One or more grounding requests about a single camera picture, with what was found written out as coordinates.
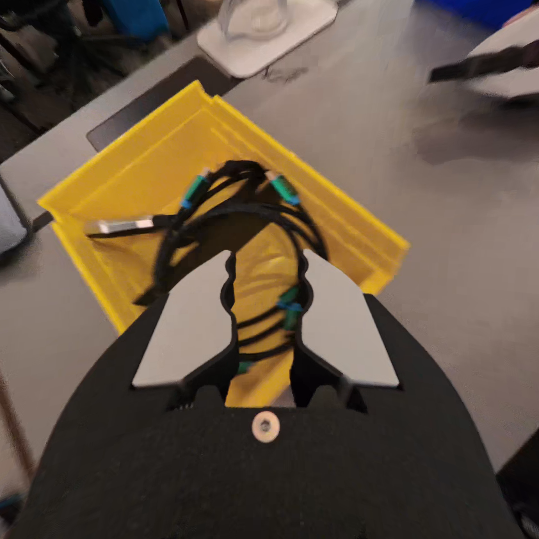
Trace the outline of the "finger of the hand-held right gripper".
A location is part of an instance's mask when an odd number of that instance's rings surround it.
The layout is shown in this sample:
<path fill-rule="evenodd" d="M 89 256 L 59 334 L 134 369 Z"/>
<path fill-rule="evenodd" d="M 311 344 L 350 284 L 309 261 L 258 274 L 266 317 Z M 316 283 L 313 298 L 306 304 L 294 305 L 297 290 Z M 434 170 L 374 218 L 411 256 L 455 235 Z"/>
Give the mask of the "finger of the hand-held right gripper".
<path fill-rule="evenodd" d="M 456 63 L 433 68 L 428 83 L 469 81 L 538 68 L 538 19 L 516 19 Z"/>
<path fill-rule="evenodd" d="M 463 84 L 478 95 L 507 104 L 538 105 L 538 70 L 514 70 Z"/>

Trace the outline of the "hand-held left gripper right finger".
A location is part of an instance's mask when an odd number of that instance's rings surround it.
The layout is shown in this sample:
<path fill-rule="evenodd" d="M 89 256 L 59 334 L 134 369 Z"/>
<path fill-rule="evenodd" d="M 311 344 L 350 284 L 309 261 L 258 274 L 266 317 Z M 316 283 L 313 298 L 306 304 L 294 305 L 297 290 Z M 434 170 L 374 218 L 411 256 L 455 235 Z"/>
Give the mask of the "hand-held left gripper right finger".
<path fill-rule="evenodd" d="M 296 347 L 338 381 L 398 387 L 399 378 L 361 288 L 310 249 L 302 251 L 299 277 L 306 298 Z"/>

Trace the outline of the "yellow plastic bin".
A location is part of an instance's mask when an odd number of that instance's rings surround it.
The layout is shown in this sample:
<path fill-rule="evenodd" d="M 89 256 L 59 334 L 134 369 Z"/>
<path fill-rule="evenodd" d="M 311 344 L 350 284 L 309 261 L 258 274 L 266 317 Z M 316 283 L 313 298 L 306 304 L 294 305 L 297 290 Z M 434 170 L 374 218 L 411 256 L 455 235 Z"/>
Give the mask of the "yellow plastic bin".
<path fill-rule="evenodd" d="M 220 97 L 194 82 L 60 182 L 38 204 L 119 334 L 142 314 L 135 301 L 152 285 L 162 233 L 109 240 L 85 237 L 100 219 L 175 213 L 197 173 L 229 159 L 257 161 L 284 173 L 329 250 L 329 261 L 364 293 L 380 293 L 401 269 L 409 242 Z M 217 253 L 237 251 L 233 313 L 247 320 L 274 306 L 293 285 L 294 249 L 268 224 L 245 246 L 234 232 L 212 234 Z M 234 379 L 229 407 L 270 405 L 285 389 L 291 351 L 260 361 Z"/>

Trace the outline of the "blue plastic bin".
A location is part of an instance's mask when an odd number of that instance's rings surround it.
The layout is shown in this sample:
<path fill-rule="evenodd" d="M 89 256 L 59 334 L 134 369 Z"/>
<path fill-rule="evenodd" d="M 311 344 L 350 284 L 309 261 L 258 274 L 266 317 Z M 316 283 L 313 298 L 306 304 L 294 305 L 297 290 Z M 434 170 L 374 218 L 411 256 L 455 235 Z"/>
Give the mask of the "blue plastic bin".
<path fill-rule="evenodd" d="M 437 8 L 490 30 L 499 30 L 535 1 L 426 1 Z"/>

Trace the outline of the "person's black trousers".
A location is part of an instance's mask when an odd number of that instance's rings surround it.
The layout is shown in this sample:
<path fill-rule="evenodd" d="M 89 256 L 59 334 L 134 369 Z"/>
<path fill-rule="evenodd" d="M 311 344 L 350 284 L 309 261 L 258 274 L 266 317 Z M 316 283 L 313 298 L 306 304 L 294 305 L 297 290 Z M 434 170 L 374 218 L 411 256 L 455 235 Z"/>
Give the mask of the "person's black trousers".
<path fill-rule="evenodd" d="M 538 430 L 496 474 L 513 516 L 526 538 L 538 538 Z"/>

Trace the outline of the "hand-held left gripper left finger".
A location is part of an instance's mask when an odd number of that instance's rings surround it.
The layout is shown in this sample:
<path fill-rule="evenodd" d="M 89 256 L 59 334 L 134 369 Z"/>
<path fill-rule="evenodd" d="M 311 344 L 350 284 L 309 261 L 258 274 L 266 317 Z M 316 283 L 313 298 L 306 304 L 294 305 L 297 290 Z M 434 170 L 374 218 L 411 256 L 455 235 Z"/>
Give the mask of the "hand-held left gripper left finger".
<path fill-rule="evenodd" d="M 165 306 L 132 380 L 133 387 L 193 386 L 232 353 L 237 370 L 238 331 L 232 311 L 236 255 L 224 250 L 180 280 Z"/>

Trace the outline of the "black and silver switch box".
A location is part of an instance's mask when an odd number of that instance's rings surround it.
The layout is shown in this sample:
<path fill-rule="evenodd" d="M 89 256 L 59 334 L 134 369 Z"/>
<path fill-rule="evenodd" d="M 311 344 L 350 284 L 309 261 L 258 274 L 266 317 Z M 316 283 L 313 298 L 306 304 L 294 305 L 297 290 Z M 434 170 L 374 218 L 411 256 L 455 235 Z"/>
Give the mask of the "black and silver switch box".
<path fill-rule="evenodd" d="M 91 239 L 120 238 L 156 233 L 167 229 L 175 216 L 155 214 L 123 219 L 99 219 L 84 226 L 84 234 Z"/>

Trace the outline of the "blue plastic container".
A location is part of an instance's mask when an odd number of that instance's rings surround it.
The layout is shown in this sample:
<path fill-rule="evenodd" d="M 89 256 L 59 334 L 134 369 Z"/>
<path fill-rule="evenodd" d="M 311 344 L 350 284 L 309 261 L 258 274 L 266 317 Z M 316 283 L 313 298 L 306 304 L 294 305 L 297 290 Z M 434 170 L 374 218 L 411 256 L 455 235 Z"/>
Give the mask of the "blue plastic container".
<path fill-rule="evenodd" d="M 100 4 L 125 36 L 149 43 L 170 32 L 160 1 L 100 1 Z"/>

